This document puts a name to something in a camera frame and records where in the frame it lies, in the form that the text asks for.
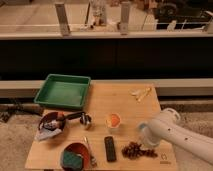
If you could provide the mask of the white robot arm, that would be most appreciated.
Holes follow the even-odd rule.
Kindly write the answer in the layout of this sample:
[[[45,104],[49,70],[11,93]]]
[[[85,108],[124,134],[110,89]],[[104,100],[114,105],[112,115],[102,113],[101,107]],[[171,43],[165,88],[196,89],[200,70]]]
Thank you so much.
[[[213,138],[179,126],[180,120],[180,114],[176,110],[161,110],[152,119],[140,124],[141,143],[153,149],[165,140],[213,165]]]

